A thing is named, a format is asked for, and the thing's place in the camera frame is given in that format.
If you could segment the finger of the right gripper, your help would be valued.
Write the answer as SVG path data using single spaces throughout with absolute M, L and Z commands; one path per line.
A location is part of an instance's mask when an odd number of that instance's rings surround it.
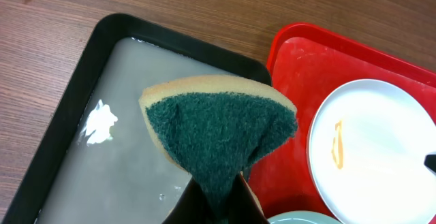
M 435 153 L 427 154 L 424 158 L 424 165 L 430 171 L 436 174 L 436 154 Z

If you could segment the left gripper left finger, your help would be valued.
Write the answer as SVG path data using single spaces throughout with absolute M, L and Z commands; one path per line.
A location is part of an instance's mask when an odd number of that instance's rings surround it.
M 191 179 L 176 206 L 162 224 L 210 223 L 210 208 L 199 184 Z

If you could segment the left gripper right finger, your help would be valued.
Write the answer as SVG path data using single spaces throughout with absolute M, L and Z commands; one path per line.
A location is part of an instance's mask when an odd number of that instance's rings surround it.
M 227 199 L 229 224 L 269 224 L 257 197 L 239 173 Z

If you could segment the mint green plate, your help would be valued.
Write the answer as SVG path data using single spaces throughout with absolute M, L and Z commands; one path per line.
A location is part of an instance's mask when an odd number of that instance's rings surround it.
M 340 221 L 321 214 L 305 210 L 284 212 L 268 219 L 270 224 L 341 224 Z

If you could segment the white plate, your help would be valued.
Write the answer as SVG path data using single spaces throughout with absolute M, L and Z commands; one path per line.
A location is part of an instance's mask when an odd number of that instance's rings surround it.
M 342 223 L 429 223 L 435 217 L 435 124 L 403 89 L 348 82 L 322 102 L 307 136 L 309 171 Z

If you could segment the green yellow sponge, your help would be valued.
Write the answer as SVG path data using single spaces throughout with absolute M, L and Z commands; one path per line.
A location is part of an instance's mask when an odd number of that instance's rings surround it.
M 296 106 L 273 87 L 207 75 L 150 86 L 139 99 L 146 128 L 167 159 L 191 174 L 213 220 L 228 222 L 242 171 L 294 137 Z

